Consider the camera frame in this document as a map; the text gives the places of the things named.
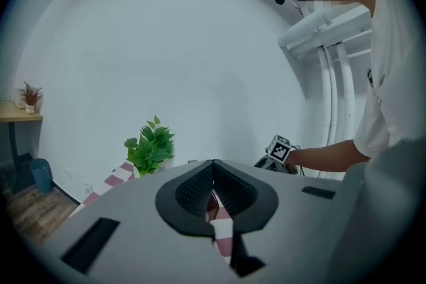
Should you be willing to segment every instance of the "man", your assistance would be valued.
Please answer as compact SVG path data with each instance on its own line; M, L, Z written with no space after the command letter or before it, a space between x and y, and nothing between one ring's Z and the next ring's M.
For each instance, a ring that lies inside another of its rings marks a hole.
M402 139L425 135L423 26L411 0L358 2L371 12L371 69L363 118L353 140L324 148L294 150L287 165L345 172Z

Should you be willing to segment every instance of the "white t-shirt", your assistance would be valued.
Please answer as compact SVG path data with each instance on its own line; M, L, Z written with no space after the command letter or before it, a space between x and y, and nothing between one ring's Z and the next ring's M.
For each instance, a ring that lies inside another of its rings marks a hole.
M372 23L372 85L353 139L369 157L402 139L426 135L426 50L420 16L412 0L376 0Z

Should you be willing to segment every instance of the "small potted plant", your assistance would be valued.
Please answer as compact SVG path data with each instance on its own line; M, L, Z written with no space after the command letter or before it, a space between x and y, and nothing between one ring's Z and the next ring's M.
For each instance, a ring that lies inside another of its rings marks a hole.
M25 105L25 112L27 114L35 113L35 105L37 101L41 98L41 88L35 88L34 86L29 85L27 82L25 83L25 89L23 89L22 95Z
M132 162L140 177L155 173L165 159L171 159L174 134L168 127L161 127L160 120L154 117L154 122L147 121L148 126L140 130L139 143L137 138L129 138L124 146L127 147L127 160Z

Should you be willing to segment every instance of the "blue trash can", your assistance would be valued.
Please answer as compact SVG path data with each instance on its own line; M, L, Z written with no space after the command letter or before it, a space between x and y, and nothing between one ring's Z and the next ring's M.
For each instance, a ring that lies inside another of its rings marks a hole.
M49 163L45 159L35 159L29 162L35 183L41 193L49 193L52 190L52 174Z

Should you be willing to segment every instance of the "white curved backdrop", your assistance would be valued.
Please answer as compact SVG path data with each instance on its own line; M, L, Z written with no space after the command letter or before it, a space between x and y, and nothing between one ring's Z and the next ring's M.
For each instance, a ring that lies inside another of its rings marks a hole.
M44 89L38 157L83 200L83 180L103 181L155 114L176 134L169 166L253 164L275 133L296 143L304 96L276 43L287 27L259 0L79 0L17 71Z

